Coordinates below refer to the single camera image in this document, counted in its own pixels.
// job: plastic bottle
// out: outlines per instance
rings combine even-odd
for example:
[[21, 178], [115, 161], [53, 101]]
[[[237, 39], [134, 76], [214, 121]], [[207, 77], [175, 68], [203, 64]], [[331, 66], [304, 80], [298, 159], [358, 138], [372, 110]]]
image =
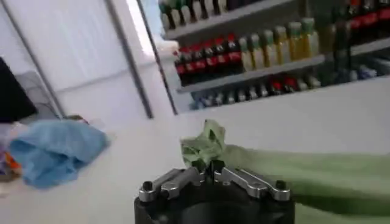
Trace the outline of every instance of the plastic bottle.
[[227, 37], [227, 48], [229, 52], [229, 68], [234, 74], [239, 74], [243, 72], [243, 61], [241, 59], [241, 49], [236, 40], [234, 34], [230, 34]]
[[164, 30], [175, 29], [175, 23], [173, 22], [171, 15], [171, 6], [169, 5], [169, 0], [158, 0], [158, 6], [160, 8], [160, 18], [163, 23]]
[[180, 59], [180, 55], [177, 51], [173, 52], [173, 55], [175, 55], [175, 68], [176, 68], [176, 71], [177, 71], [177, 75], [179, 76], [180, 78], [180, 82], [182, 83], [182, 86], [185, 86], [187, 85], [187, 82], [186, 82], [186, 71], [185, 71], [185, 65], [184, 63], [181, 61]]
[[280, 65], [291, 62], [290, 46], [287, 39], [286, 28], [277, 26], [275, 28], [276, 47], [278, 52], [278, 63]]
[[302, 58], [303, 47], [302, 47], [302, 36], [301, 36], [301, 23], [291, 22], [289, 23], [290, 29], [290, 54], [291, 59], [296, 61]]
[[171, 15], [176, 27], [185, 25], [181, 1], [171, 0]]
[[254, 69], [262, 69], [264, 68], [264, 52], [261, 48], [260, 37], [255, 33], [250, 37], [252, 39], [253, 45], [253, 61], [254, 61]]
[[252, 54], [248, 49], [246, 38], [239, 39], [239, 45], [241, 47], [241, 59], [243, 61], [244, 71], [249, 72], [254, 69]]
[[275, 66], [278, 64], [278, 55], [274, 42], [274, 34], [271, 30], [264, 31], [264, 57], [266, 67]]
[[303, 56], [314, 57], [319, 54], [318, 33], [314, 29], [314, 18], [302, 19], [303, 24]]
[[204, 43], [204, 50], [205, 50], [205, 58], [207, 62], [207, 77], [205, 77], [206, 80], [214, 79], [218, 76], [217, 74], [217, 65], [218, 65], [218, 59], [215, 53], [215, 50], [213, 48], [213, 45], [211, 44], [211, 41]]
[[193, 9], [193, 0], [181, 0], [183, 19], [186, 24], [195, 23], [196, 17]]
[[229, 70], [229, 52], [222, 37], [215, 39], [215, 51], [218, 58], [217, 73], [220, 76], [228, 75], [231, 72]]
[[193, 1], [193, 9], [194, 9], [194, 14], [196, 17], [196, 20], [202, 20], [207, 18], [207, 13], [204, 5], [203, 0], [194, 0]]

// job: blue cloth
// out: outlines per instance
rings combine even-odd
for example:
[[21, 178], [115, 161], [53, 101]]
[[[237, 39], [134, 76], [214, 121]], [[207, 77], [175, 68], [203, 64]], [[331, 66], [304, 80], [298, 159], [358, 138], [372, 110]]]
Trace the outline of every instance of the blue cloth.
[[77, 121], [38, 121], [10, 143], [28, 185], [48, 188], [75, 180], [108, 145], [106, 135]]

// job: soda bottle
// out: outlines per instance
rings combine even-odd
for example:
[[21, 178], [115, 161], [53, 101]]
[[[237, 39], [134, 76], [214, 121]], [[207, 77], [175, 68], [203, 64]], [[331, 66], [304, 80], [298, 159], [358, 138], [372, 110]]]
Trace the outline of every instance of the soda bottle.
[[390, 35], [390, 0], [378, 0], [378, 19], [381, 37]]
[[205, 77], [206, 80], [215, 79], [218, 76], [218, 59], [211, 43], [211, 41], [204, 43], [205, 58], [207, 63], [207, 76]]
[[182, 51], [183, 51], [183, 56], [185, 61], [187, 84], [193, 84], [196, 81], [196, 73], [195, 73], [192, 51], [187, 47], [183, 47]]
[[204, 55], [204, 50], [200, 44], [196, 44], [193, 47], [194, 49], [194, 64], [195, 64], [195, 73], [197, 82], [205, 81], [206, 76], [206, 58]]
[[175, 29], [176, 26], [171, 15], [171, 6], [169, 5], [169, 0], [158, 0], [158, 6], [160, 8], [160, 17], [164, 30], [167, 31]]
[[226, 48], [226, 44], [223, 38], [219, 37], [215, 39], [215, 50], [218, 59], [217, 73], [220, 76], [225, 76], [229, 71], [229, 53]]
[[239, 74], [243, 72], [243, 61], [241, 60], [241, 49], [234, 34], [227, 37], [227, 46], [229, 52], [229, 67], [232, 73]]
[[186, 86], [187, 85], [187, 82], [186, 82], [186, 71], [185, 71], [185, 65], [183, 63], [183, 61], [181, 60], [180, 58], [180, 55], [177, 51], [174, 51], [173, 52], [173, 55], [175, 55], [175, 68], [176, 68], [176, 71], [177, 71], [177, 74], [179, 75], [179, 78], [180, 78], [180, 82], [182, 83], [182, 86]]
[[350, 30], [350, 44], [355, 45], [359, 42], [360, 37], [360, 0], [350, 0], [346, 14]]
[[375, 0], [361, 0], [361, 36], [363, 42], [369, 42], [377, 38], [378, 15]]

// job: green cloth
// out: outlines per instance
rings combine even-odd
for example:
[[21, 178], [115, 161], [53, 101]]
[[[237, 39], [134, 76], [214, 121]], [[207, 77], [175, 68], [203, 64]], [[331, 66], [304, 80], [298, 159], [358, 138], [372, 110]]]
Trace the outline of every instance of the green cloth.
[[225, 128], [205, 121], [196, 138], [182, 140], [187, 166], [213, 159], [288, 182], [296, 223], [390, 223], [390, 156], [291, 153], [225, 145]]

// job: store shelf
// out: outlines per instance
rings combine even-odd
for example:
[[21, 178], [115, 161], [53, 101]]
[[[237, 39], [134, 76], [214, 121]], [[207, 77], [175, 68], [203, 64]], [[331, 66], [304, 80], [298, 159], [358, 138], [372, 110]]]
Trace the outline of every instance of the store shelf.
[[227, 23], [229, 21], [234, 21], [242, 17], [251, 15], [253, 13], [260, 12], [262, 10], [270, 9], [277, 5], [281, 5], [287, 2], [292, 2], [294, 0], [262, 0], [260, 2], [247, 5], [245, 7], [233, 10], [231, 12], [225, 13], [223, 15], [215, 16], [210, 19], [202, 20], [194, 24], [189, 24], [184, 27], [180, 27], [175, 30], [167, 31], [163, 38], [166, 40], [175, 40], [179, 37], [189, 35], [191, 33], [198, 32], [213, 26]]
[[212, 89], [212, 88], [219, 87], [219, 86], [244, 82], [244, 81], [248, 81], [251, 79], [257, 79], [257, 78], [260, 78], [260, 77], [263, 77], [266, 75], [278, 74], [281, 72], [292, 71], [295, 69], [306, 68], [309, 66], [315, 66], [315, 65], [319, 65], [319, 64], [323, 63], [324, 61], [325, 61], [325, 56], [319, 55], [317, 57], [303, 59], [300, 61], [294, 61], [294, 62], [285, 64], [285, 65], [279, 65], [279, 66], [274, 66], [271, 68], [265, 68], [265, 69], [261, 69], [261, 70], [245, 72], [245, 73], [238, 74], [238, 75], [230, 75], [230, 76], [223, 77], [220, 79], [214, 79], [214, 80], [210, 80], [207, 82], [202, 82], [202, 83], [197, 83], [197, 84], [181, 87], [177, 90], [177, 92], [178, 93], [192, 93], [192, 92], [202, 91], [202, 90], [206, 90], [206, 89]]
[[351, 48], [351, 55], [360, 55], [390, 47], [390, 38], [380, 39]]

